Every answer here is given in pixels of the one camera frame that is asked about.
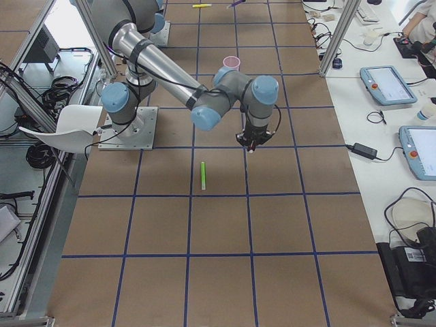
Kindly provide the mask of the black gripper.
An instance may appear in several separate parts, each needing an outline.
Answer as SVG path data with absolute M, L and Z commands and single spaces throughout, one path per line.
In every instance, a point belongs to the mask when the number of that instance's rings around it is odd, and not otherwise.
M 249 119 L 246 119 L 245 128 L 239 134 L 236 134 L 236 141 L 246 149 L 252 143 L 255 144 L 256 148 L 268 142 L 274 136 L 275 133 L 268 131 L 267 127 L 267 125 L 255 126 Z

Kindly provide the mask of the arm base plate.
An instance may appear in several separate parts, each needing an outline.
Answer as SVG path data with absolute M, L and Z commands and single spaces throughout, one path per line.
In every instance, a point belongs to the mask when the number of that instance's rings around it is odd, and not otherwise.
M 108 112 L 105 124 L 111 124 L 111 127 L 103 130 L 98 144 L 99 150 L 151 150 L 154 143 L 158 109 L 158 107 L 139 106 L 135 110 L 135 119 L 129 125 L 113 123 L 112 118 L 116 115 Z
M 167 48 L 168 47 L 168 41 L 170 36 L 170 21 L 165 21 L 165 25 L 163 26 L 163 29 L 157 33 L 150 33 L 149 39 L 160 48 Z

